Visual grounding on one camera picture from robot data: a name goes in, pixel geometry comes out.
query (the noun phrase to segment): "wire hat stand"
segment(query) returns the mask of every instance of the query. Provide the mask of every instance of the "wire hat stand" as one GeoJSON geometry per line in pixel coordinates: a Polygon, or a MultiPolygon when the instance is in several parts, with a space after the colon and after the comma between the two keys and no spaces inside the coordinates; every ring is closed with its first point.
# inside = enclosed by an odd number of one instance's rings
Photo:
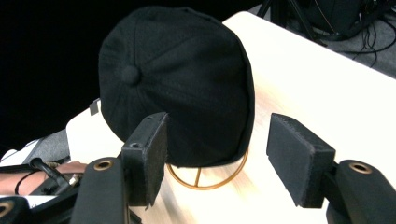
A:
{"type": "Polygon", "coordinates": [[[201,186],[200,185],[200,178],[201,178],[201,173],[203,171],[203,169],[214,169],[214,167],[208,167],[208,168],[192,168],[192,169],[197,169],[197,173],[196,173],[196,177],[194,180],[194,183],[188,183],[188,181],[183,180],[179,175],[176,174],[176,172],[174,171],[173,167],[171,164],[166,163],[166,166],[169,170],[169,173],[171,174],[171,176],[181,185],[183,185],[184,187],[187,187],[189,189],[197,189],[197,190],[209,190],[209,189],[217,189],[221,186],[224,186],[225,184],[227,184],[228,182],[232,181],[240,172],[241,170],[244,168],[245,163],[248,159],[248,149],[245,152],[244,156],[242,157],[242,159],[240,159],[241,163],[238,165],[238,167],[236,167],[236,169],[233,171],[233,173],[231,175],[229,175],[228,177],[220,180],[220,182],[216,183],[216,184],[212,184],[212,185],[206,185],[206,186],[201,186]]]}

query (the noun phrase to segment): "black cap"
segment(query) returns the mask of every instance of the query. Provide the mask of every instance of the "black cap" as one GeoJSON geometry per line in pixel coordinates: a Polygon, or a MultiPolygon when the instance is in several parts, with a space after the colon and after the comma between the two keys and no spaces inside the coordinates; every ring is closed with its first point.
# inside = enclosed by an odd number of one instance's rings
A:
{"type": "Polygon", "coordinates": [[[166,112],[168,155],[178,167],[239,160],[250,141],[254,87],[239,38],[189,8],[143,7],[120,21],[99,55],[102,113],[126,141],[166,112]]]}

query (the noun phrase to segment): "gray carpet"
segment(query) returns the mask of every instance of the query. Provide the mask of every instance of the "gray carpet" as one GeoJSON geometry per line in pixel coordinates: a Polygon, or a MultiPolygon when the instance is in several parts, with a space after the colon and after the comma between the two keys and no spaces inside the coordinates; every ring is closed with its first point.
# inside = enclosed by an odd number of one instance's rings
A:
{"type": "MultiPolygon", "coordinates": [[[[252,8],[249,12],[257,15],[259,9],[260,5],[252,8]]],[[[265,20],[270,20],[269,13],[270,10],[265,14],[265,20]]],[[[396,26],[396,13],[394,11],[390,10],[384,16],[388,19],[390,24],[396,26]]],[[[299,32],[296,27],[298,27],[298,22],[290,19],[286,28],[295,34],[305,36],[303,33],[299,32]]],[[[374,52],[361,54],[359,52],[364,46],[363,38],[367,35],[367,32],[370,34],[370,38],[368,40],[373,48],[365,49],[365,51],[380,50],[391,44],[396,38],[395,31],[390,26],[381,20],[376,20],[368,28],[362,30],[359,34],[349,38],[348,40],[328,41],[321,39],[321,41],[327,45],[328,49],[343,54],[346,57],[368,67],[372,67],[389,77],[396,78],[396,61],[394,56],[396,52],[396,44],[392,45],[388,49],[379,51],[377,54],[374,52]],[[356,53],[345,53],[345,51],[355,51],[356,53]]]]}

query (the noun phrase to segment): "baseball cap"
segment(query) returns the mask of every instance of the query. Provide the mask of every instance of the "baseball cap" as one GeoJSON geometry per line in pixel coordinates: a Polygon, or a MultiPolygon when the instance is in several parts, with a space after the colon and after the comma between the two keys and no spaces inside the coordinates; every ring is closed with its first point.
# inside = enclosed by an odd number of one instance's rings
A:
{"type": "Polygon", "coordinates": [[[254,120],[254,87],[239,38],[187,7],[142,7],[99,53],[102,114],[126,141],[143,118],[168,113],[166,162],[210,167],[239,160],[254,120]]]}

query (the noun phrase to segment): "black wristband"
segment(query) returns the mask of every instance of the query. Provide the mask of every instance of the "black wristband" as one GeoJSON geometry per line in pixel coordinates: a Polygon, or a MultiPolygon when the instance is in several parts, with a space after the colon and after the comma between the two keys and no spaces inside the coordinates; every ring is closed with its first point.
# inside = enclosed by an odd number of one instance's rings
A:
{"type": "Polygon", "coordinates": [[[36,173],[36,172],[38,172],[38,171],[39,171],[39,170],[32,171],[32,172],[30,172],[29,174],[27,174],[27,175],[25,175],[24,177],[22,177],[22,178],[20,179],[20,181],[18,181],[17,186],[15,186],[15,194],[16,194],[16,195],[20,195],[19,190],[20,190],[20,184],[22,183],[22,181],[23,181],[24,179],[26,179],[29,175],[32,175],[32,174],[34,174],[34,173],[36,173]]]}

